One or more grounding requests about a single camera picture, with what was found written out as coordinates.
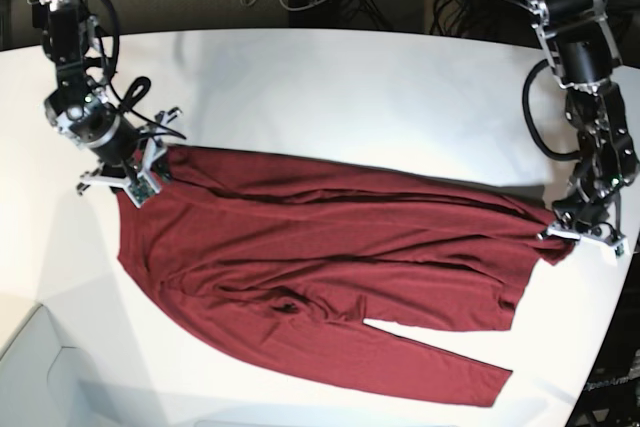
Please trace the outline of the dark red long-sleeve t-shirt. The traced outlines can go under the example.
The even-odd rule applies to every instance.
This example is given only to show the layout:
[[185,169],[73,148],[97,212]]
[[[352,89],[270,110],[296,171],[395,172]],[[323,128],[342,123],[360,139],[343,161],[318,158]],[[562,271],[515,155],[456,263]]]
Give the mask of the dark red long-sleeve t-shirt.
[[237,360],[315,382],[489,407],[508,370],[376,329],[507,331],[552,214],[401,172],[173,146],[171,179],[117,197],[118,259],[172,321]]

